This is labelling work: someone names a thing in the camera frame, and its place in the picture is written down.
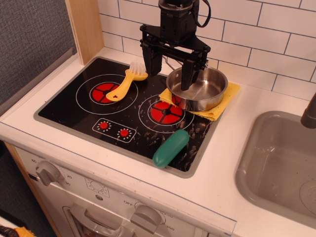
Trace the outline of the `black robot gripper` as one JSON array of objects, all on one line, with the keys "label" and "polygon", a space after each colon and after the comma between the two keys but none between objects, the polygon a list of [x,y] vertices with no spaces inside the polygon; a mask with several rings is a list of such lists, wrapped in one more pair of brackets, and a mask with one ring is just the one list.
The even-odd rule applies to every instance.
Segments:
[{"label": "black robot gripper", "polygon": [[183,62],[181,90],[186,91],[196,82],[200,70],[207,66],[210,47],[196,36],[197,28],[204,28],[210,21],[210,3],[204,1],[208,15],[204,23],[198,21],[198,0],[160,0],[160,25],[143,24],[141,47],[150,77],[161,71],[162,57]]}]

